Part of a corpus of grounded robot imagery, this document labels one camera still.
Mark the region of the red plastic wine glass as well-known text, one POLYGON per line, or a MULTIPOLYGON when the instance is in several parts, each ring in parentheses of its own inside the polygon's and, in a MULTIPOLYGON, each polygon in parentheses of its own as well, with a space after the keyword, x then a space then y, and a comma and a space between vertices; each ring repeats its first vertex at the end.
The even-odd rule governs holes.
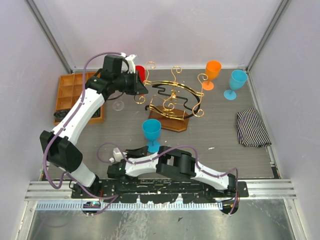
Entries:
POLYGON ((142 65, 136 65, 135 70, 138 72, 141 82, 143 83, 146 78, 146 70, 142 65))

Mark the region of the clear champagne glass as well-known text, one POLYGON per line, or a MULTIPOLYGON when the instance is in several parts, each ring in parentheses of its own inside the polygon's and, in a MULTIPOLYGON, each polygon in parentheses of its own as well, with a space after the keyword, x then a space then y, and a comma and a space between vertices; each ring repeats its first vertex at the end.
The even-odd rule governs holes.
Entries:
POLYGON ((112 105, 112 108, 115 110, 115 111, 122 111, 125 107, 125 104, 123 101, 121 100, 117 100, 113 103, 112 105))

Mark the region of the gold wire wine glass rack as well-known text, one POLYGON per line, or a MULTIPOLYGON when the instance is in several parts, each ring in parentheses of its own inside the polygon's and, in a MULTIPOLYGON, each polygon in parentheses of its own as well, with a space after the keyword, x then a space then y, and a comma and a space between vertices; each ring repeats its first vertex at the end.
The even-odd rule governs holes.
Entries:
POLYGON ((190 118, 201 118, 205 113, 201 109, 204 88, 202 87, 200 91, 197 91, 178 82, 177 75, 183 71, 178 65, 173 66, 170 70, 173 80, 150 81, 150 71, 155 68, 156 63, 153 61, 147 62, 144 67, 146 77, 143 85, 157 89, 157 94, 153 95, 149 104, 144 107, 146 111, 150 111, 148 118, 158 120, 164 130, 176 133, 184 132, 188 128, 190 118), (188 92, 195 98, 196 104, 193 107, 187 106, 189 101, 187 97, 178 95, 181 90, 188 92))

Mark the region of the wooden compartment tray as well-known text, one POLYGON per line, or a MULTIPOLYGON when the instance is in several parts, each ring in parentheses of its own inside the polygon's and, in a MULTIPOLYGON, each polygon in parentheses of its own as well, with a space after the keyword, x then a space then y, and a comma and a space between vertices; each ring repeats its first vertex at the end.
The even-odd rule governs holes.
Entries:
MULTIPOLYGON (((87 81, 95 74, 94 71, 89 71, 85 75, 87 81)), ((61 75, 59 79, 57 98, 55 104, 55 112, 60 110, 71 109, 82 93, 83 74, 74 73, 68 75, 61 75)), ((100 107, 97 111, 99 114, 95 114, 97 117, 93 117, 89 120, 88 124, 101 124, 105 121, 105 105, 100 107)), ((54 117, 53 124, 56 126, 61 120, 54 117)))

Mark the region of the orange plastic wine glass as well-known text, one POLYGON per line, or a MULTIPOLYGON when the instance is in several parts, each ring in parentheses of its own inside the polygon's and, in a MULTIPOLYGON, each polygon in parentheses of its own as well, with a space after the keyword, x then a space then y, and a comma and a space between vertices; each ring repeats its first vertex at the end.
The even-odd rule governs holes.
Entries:
POLYGON ((217 60, 211 60, 206 64, 205 74, 207 79, 202 82, 202 87, 206 91, 211 91, 214 88, 213 80, 216 79, 220 73, 222 65, 217 60))

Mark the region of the light blue wine glass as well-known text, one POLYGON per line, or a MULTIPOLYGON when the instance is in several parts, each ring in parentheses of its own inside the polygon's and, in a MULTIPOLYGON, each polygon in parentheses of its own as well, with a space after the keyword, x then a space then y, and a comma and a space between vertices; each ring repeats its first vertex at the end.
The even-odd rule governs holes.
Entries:
POLYGON ((225 90, 223 95, 227 100, 233 101, 237 98, 236 91, 244 86, 248 80, 248 75, 245 71, 236 69, 231 73, 229 79, 230 89, 225 90))

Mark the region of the striped black white cloth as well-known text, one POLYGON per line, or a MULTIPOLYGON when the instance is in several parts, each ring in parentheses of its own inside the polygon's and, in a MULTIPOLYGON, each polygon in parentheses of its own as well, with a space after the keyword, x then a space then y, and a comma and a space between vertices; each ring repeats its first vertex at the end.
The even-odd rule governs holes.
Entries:
POLYGON ((272 145, 264 121, 256 108, 236 114, 238 143, 245 147, 266 148, 272 145))

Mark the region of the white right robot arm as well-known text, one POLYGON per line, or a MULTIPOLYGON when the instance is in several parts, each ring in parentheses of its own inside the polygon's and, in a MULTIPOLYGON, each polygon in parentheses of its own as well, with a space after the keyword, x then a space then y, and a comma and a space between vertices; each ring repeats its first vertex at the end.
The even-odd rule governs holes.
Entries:
POLYGON ((107 169, 108 178, 134 180, 143 174, 157 173, 179 182, 201 182, 225 197, 237 193, 238 179, 235 175, 203 165, 188 151, 160 146, 157 152, 148 155, 148 149, 148 146, 125 151, 114 148, 114 163, 107 169))

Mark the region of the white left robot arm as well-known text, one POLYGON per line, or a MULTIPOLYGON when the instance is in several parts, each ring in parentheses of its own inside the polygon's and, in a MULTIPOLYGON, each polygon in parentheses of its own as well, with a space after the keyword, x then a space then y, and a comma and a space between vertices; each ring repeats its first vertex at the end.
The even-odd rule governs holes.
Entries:
POLYGON ((94 113, 115 92, 136 96, 147 94, 139 73, 136 71, 135 54, 103 52, 103 66, 93 76, 82 72, 82 93, 66 117, 51 131, 44 130, 39 139, 43 150, 43 171, 54 189, 61 186, 49 177, 47 164, 55 165, 82 186, 88 198, 99 195, 99 177, 83 162, 83 154, 77 149, 78 138, 94 113))

